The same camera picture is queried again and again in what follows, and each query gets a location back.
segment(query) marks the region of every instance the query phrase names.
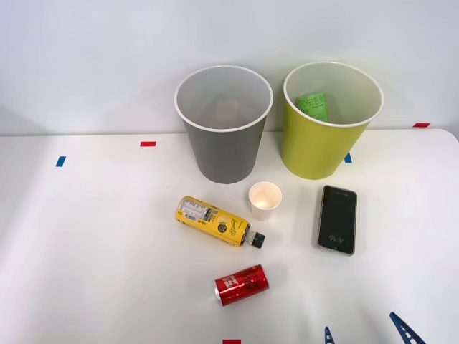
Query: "yellow-green trash bin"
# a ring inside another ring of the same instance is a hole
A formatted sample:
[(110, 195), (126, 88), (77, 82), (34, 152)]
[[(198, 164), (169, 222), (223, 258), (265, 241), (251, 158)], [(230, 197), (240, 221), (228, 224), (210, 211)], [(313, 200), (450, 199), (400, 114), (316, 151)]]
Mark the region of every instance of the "yellow-green trash bin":
[[(326, 96), (328, 123), (295, 106), (297, 97), (318, 92)], [(282, 160), (291, 172), (307, 179), (333, 174), (384, 104), (373, 77), (340, 62), (312, 62), (295, 68), (285, 79), (284, 97)]]

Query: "yellow plastic bottle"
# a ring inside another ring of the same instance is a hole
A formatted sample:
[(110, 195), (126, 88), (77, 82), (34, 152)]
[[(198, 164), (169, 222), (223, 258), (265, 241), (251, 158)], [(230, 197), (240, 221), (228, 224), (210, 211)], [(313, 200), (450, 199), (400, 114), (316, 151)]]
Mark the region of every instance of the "yellow plastic bottle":
[(260, 249), (265, 241), (263, 234), (250, 229), (246, 219), (190, 196), (181, 199), (175, 218), (233, 246), (247, 243)]

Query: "smartphone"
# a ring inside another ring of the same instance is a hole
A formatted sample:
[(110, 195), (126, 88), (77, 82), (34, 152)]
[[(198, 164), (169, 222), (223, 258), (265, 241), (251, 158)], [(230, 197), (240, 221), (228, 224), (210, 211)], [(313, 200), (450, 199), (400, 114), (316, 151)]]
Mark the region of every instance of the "smartphone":
[(357, 194), (325, 186), (322, 193), (317, 244), (351, 256), (356, 239)]

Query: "white wall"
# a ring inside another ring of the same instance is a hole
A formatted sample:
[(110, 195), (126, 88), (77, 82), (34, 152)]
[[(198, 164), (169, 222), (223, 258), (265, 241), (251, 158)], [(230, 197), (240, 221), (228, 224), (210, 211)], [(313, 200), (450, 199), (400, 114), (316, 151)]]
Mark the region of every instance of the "white wall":
[(458, 16), (451, 0), (5, 0), (0, 134), (181, 132), (177, 84), (217, 63), (268, 79), (272, 130), (287, 73), (334, 59), (379, 80), (373, 127), (459, 135)]

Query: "trash bin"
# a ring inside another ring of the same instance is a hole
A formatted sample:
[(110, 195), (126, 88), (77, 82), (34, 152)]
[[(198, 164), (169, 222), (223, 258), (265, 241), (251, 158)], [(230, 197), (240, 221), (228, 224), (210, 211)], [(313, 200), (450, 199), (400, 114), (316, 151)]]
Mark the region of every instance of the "trash bin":
[[(295, 68), (284, 82), (287, 105), (281, 156), (287, 168), (307, 179), (330, 176), (382, 109), (378, 83), (340, 62), (312, 62)], [(302, 113), (295, 99), (324, 92), (328, 122)]]
[(230, 184), (252, 172), (273, 105), (273, 90), (261, 75), (238, 66), (207, 67), (180, 83), (174, 102), (206, 178)]

